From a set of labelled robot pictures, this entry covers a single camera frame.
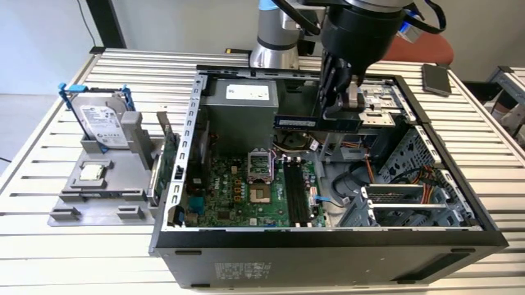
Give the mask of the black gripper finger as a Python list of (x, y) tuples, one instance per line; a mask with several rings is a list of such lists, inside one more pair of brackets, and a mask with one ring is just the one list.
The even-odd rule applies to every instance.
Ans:
[(333, 114), (341, 110), (339, 100), (339, 59), (327, 51), (322, 56), (322, 80), (321, 80), (321, 101), (322, 101), (322, 118), (330, 120)]
[(338, 66), (335, 84), (337, 103), (345, 109), (358, 109), (361, 107), (358, 88), (362, 85), (365, 74), (357, 71), (343, 59), (339, 59)]

